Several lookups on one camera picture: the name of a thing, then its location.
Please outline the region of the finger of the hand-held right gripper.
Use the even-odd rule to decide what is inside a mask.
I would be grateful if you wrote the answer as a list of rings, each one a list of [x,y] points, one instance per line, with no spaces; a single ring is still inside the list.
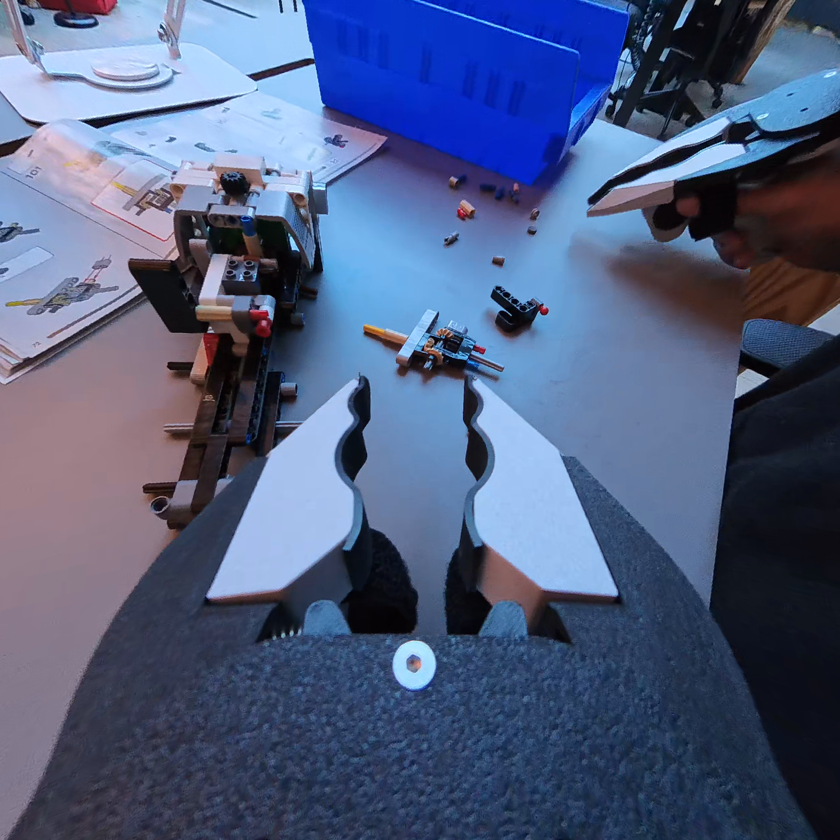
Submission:
[[[735,218],[738,188],[733,181],[739,170],[753,163],[756,150],[756,143],[710,145],[682,163],[612,189],[599,202],[591,196],[586,214],[603,217],[646,211],[688,194],[706,201],[704,218]]]
[[[710,119],[661,143],[656,149],[609,178],[593,193],[592,201],[599,202],[618,186],[682,163],[706,147],[721,143],[730,124],[730,119]]]

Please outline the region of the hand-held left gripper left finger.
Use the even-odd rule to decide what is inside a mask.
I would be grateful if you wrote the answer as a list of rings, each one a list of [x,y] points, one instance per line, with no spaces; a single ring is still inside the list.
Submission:
[[[372,536],[355,479],[370,419],[371,387],[360,375],[268,454],[210,603],[341,603],[365,588]]]

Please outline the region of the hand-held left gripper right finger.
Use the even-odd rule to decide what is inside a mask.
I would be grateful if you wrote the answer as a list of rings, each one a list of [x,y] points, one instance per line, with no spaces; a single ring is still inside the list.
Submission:
[[[475,376],[465,378],[460,575],[491,605],[613,604],[620,594],[560,451]]]

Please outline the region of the black lego angle beam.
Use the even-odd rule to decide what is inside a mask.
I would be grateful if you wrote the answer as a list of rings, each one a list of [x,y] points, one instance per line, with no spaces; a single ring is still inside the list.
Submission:
[[[528,300],[512,294],[507,288],[496,285],[490,298],[499,306],[495,324],[504,333],[515,333],[532,325],[537,316],[549,314],[549,308],[536,297]]]

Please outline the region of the scattered small lego pins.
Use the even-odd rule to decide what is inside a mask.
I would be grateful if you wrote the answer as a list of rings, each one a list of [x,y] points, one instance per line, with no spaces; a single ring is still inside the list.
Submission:
[[[466,184],[467,176],[451,176],[448,179],[448,186],[451,190],[457,191],[461,186]],[[522,197],[522,187],[519,182],[512,183],[509,187],[499,186],[494,183],[483,182],[479,184],[479,192],[481,195],[493,195],[497,202],[509,200],[511,203],[519,204]],[[457,219],[465,222],[470,221],[476,216],[476,207],[473,203],[466,199],[461,199],[456,207]],[[536,222],[541,215],[541,209],[537,206],[533,207],[528,215],[529,226],[527,227],[527,234],[533,236],[537,232]],[[459,241],[459,231],[456,230],[444,237],[443,246],[450,248]]]

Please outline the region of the small lego gear assembly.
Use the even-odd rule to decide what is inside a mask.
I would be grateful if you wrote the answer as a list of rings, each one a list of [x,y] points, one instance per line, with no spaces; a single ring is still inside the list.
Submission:
[[[395,362],[401,368],[434,371],[444,367],[472,371],[484,367],[496,373],[504,372],[504,365],[488,359],[486,349],[476,343],[466,327],[454,321],[440,327],[438,319],[438,311],[428,309],[410,333],[368,323],[363,326],[363,333],[384,343],[398,345]]]

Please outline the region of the white lego truck model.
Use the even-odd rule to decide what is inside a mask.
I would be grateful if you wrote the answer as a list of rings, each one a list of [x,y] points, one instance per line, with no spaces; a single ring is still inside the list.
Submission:
[[[301,329],[301,299],[322,273],[327,188],[311,171],[282,171],[257,155],[217,153],[184,161],[171,178],[172,259],[131,259],[129,271],[168,332],[195,334],[192,362],[169,363],[200,388],[194,420],[170,426],[186,451],[178,478],[143,486],[150,509],[185,528],[232,481],[237,449],[266,455],[295,428],[283,402],[298,385],[274,359],[279,336]]]

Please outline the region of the lego instruction booklet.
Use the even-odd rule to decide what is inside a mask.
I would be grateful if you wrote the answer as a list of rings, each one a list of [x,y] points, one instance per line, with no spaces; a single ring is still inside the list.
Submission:
[[[144,296],[129,261],[175,257],[184,161],[257,155],[327,187],[384,142],[260,92],[121,128],[42,126],[2,159],[2,383]]]

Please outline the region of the person's right hand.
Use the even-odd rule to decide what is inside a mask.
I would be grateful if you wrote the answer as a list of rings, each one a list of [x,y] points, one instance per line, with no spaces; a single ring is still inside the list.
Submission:
[[[800,268],[839,271],[837,165],[740,191],[737,215],[757,220],[762,237],[738,229],[714,237],[715,249],[726,264],[747,269],[766,250]]]

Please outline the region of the black mesh chair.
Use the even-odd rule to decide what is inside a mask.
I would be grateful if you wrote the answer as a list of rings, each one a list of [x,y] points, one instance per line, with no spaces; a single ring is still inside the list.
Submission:
[[[830,333],[771,319],[751,319],[742,326],[739,369],[771,377],[832,341]]]

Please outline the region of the blue plastic bin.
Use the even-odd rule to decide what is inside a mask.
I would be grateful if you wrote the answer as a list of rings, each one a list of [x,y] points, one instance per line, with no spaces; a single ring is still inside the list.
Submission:
[[[629,23],[577,1],[304,9],[325,106],[528,185],[594,122]]]

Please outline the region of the black shirt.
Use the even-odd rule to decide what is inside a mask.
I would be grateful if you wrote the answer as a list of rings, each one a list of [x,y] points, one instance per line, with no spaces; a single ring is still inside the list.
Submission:
[[[734,404],[710,611],[807,822],[838,838],[838,336]]]

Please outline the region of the document holder stand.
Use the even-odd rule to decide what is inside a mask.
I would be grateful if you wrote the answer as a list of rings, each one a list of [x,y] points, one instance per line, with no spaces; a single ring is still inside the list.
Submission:
[[[25,31],[17,2],[4,1],[19,56],[1,59],[2,95],[36,124],[158,112],[244,96],[247,75],[208,49],[180,43],[186,3],[167,3],[159,44],[47,52]]]

